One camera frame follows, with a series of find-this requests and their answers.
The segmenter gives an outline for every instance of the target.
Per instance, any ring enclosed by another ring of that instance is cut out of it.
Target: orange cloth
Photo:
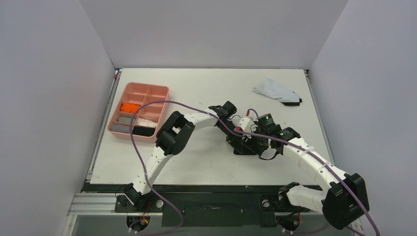
[[[133,103],[123,102],[120,111],[121,112],[128,112],[128,113],[134,113],[140,106]]]

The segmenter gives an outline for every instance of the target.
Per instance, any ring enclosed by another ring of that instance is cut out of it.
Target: striped cloth
[[[113,132],[128,134],[129,133],[129,126],[114,123],[114,124],[112,124],[112,126],[110,126],[110,130],[113,131]]]

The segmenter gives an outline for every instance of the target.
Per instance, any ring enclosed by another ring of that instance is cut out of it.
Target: screw
[[[263,207],[269,207],[269,201],[268,200],[263,200],[262,201],[262,206]]]
[[[161,208],[164,205],[164,202],[162,200],[156,201],[156,207]]]

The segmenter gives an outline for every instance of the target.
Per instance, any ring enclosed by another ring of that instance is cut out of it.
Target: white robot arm
[[[205,112],[207,114],[192,113],[186,115],[174,112],[167,119],[157,133],[155,148],[146,163],[150,185],[153,185],[159,173],[171,157],[184,149],[194,130],[217,126],[227,135],[226,141],[234,148],[234,154],[259,155],[260,157],[270,146],[276,149],[276,155],[282,154],[297,163],[322,189],[319,191],[293,182],[280,189],[278,193],[280,203],[305,207],[320,212],[337,229],[343,229],[362,216],[363,211],[352,200],[336,177],[329,172],[326,168],[328,166],[354,190],[366,209],[369,210],[366,188],[361,176],[358,174],[348,175],[343,170],[333,166],[315,152],[314,148],[307,144],[304,138],[292,128],[281,129],[280,125],[276,125],[270,114],[261,116],[256,120],[248,116],[242,117],[235,126],[228,120],[236,112],[236,107],[229,101],[223,106],[209,107]],[[208,113],[216,114],[222,122],[219,122],[217,118]],[[235,133],[231,134],[225,126],[229,130],[234,130]],[[244,131],[247,134],[239,135],[236,130]],[[305,149],[305,151],[277,141],[271,141],[269,143],[265,138],[259,138],[248,133],[277,137],[291,142]],[[318,160],[310,156],[309,153],[316,155],[325,164],[321,164]],[[145,176],[139,176],[132,181],[124,192],[132,205],[137,206],[142,204],[140,196],[149,193],[150,187],[146,183]]]

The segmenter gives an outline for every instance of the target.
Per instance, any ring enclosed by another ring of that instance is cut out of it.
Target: white wall
[[[80,0],[116,67],[309,69],[347,0]]]
[[[0,235],[60,233],[114,69],[77,0],[0,3]]]
[[[350,0],[310,71],[336,164],[365,178],[382,235],[417,232],[416,12]]]

